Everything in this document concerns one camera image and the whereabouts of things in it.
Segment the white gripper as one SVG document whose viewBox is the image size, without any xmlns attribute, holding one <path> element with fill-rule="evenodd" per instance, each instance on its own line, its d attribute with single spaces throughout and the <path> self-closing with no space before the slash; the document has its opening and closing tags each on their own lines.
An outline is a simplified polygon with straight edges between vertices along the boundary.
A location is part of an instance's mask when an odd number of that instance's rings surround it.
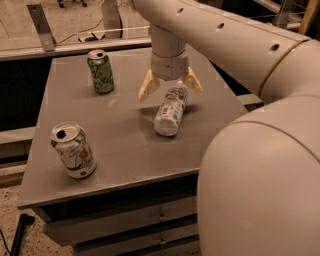
<svg viewBox="0 0 320 256">
<path fill-rule="evenodd" d="M 151 69 L 148 70 L 142 86 L 138 92 L 138 99 L 144 101 L 153 94 L 160 86 L 160 80 L 172 81 L 181 78 L 181 81 L 187 87 L 203 92 L 199 80 L 196 78 L 193 70 L 189 67 L 188 53 L 183 50 L 178 55 L 157 53 L 152 50 Z"/>
</svg>

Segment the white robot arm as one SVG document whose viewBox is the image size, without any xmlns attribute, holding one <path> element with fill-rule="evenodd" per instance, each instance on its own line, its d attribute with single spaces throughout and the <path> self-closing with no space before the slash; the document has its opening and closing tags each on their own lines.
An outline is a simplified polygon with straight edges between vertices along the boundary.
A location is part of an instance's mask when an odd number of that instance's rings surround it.
<svg viewBox="0 0 320 256">
<path fill-rule="evenodd" d="M 320 256 L 318 41 L 194 0 L 133 1 L 264 103 L 204 154 L 202 256 Z"/>
</svg>

